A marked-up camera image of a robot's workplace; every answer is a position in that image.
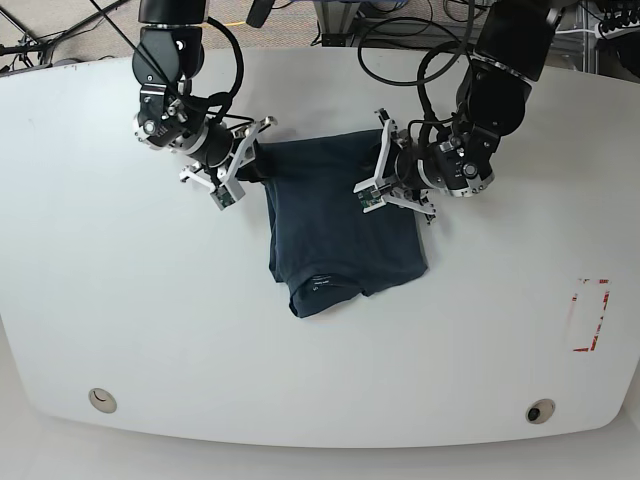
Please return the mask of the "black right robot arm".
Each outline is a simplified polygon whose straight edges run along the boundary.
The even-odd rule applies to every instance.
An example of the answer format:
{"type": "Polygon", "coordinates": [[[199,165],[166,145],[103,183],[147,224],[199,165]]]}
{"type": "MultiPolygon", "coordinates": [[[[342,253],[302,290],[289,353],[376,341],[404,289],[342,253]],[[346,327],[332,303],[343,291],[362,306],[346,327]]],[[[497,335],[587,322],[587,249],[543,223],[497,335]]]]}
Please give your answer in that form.
{"type": "Polygon", "coordinates": [[[142,28],[132,58],[140,85],[135,137],[154,150],[170,150],[192,159],[180,172],[180,181],[207,188],[217,207],[224,210],[244,197],[243,183],[268,177],[258,137],[277,121],[272,116],[255,120],[231,114],[244,80],[244,57],[229,28],[209,17],[207,2],[183,6],[177,1],[144,1],[138,20],[142,28]],[[235,74],[228,90],[199,97],[193,94],[192,85],[204,65],[204,25],[229,41],[235,74]]]}

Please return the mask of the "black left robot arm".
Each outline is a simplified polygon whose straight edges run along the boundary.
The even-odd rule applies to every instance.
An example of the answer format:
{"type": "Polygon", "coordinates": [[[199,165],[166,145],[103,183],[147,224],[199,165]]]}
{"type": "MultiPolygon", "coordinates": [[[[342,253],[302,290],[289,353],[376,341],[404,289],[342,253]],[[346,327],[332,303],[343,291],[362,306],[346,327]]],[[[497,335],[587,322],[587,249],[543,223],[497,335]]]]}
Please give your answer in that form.
{"type": "Polygon", "coordinates": [[[563,13],[553,1],[497,1],[477,41],[470,40],[473,27],[467,25],[462,38],[431,48],[411,83],[422,117],[399,129],[385,109],[377,112],[382,134],[375,170],[353,190],[364,212],[393,204],[434,219],[429,193],[469,198],[485,191],[494,180],[491,157],[524,119],[563,13]],[[444,52],[466,57],[468,68],[454,112],[440,119],[426,86],[453,64],[433,74],[427,69],[444,52]]]}

